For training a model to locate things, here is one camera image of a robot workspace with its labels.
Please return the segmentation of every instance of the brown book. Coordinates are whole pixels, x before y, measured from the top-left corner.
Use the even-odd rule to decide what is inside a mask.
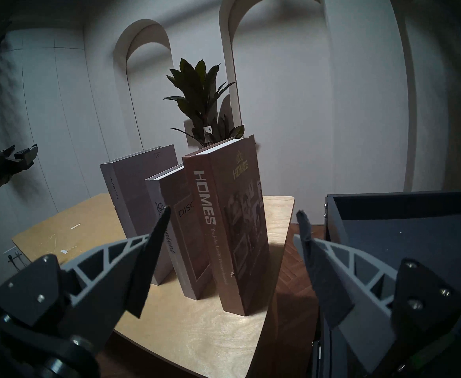
[[[159,218],[166,206],[171,207],[163,248],[169,252],[184,296],[199,299],[212,274],[183,165],[152,176],[145,183]]]
[[[223,310],[246,316],[269,260],[255,138],[183,157]]]

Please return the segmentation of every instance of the book spine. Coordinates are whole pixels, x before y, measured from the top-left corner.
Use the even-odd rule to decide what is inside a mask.
[[[195,155],[185,157],[183,163],[222,307],[225,311],[243,316],[245,312],[233,273],[211,160],[205,155]]]
[[[126,238],[137,236],[133,222],[129,215],[129,211],[127,210],[126,202],[124,201],[124,197],[122,196],[117,176],[115,176],[115,170],[113,168],[113,165],[102,164],[100,165],[100,167],[103,177],[105,178],[106,188],[108,188],[108,192],[110,193],[110,197],[112,198],[113,206],[115,208],[117,216],[119,217],[119,221],[122,225],[122,229],[124,230]]]
[[[150,194],[150,199],[153,205],[153,211],[157,218],[160,218],[164,208],[166,207],[166,201],[162,195],[161,182],[159,180],[146,180],[146,187]],[[173,229],[173,221],[176,219],[174,209],[171,208],[171,217],[169,224],[164,234],[164,242],[162,243],[162,249],[169,252],[169,258],[173,264],[178,281],[182,287],[183,294],[189,298],[195,299],[194,292],[190,286],[187,269],[183,262],[183,258],[180,253],[180,243],[176,237]]]

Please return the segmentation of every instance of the gray book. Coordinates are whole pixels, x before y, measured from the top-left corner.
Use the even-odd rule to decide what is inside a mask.
[[[126,238],[149,234],[157,222],[145,179],[178,164],[173,145],[156,147],[100,164],[106,187]],[[168,251],[160,251],[152,283],[159,285],[173,269]]]
[[[171,219],[163,248],[169,252],[183,294],[199,299],[211,280],[212,273],[183,165],[152,176],[145,182],[152,208],[159,217],[164,207],[171,207]]]

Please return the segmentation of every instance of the potted plant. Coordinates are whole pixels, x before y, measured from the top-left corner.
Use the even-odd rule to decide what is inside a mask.
[[[220,65],[213,66],[206,71],[206,64],[201,59],[195,68],[185,59],[180,61],[180,70],[171,69],[173,76],[168,79],[183,92],[184,96],[170,96],[165,100],[174,100],[178,108],[194,123],[192,135],[180,129],[172,129],[183,132],[195,139],[202,147],[212,145],[228,138],[242,138],[245,126],[240,125],[229,128],[229,120],[223,115],[217,117],[216,100],[225,92],[232,82],[225,83],[215,90],[216,74]]]

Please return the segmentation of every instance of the black box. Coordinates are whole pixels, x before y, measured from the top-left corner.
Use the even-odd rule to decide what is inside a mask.
[[[413,258],[461,292],[461,191],[396,194],[328,195],[325,239],[351,246],[398,269]],[[358,374],[356,357],[323,315],[318,377]],[[461,329],[461,317],[455,330]]]

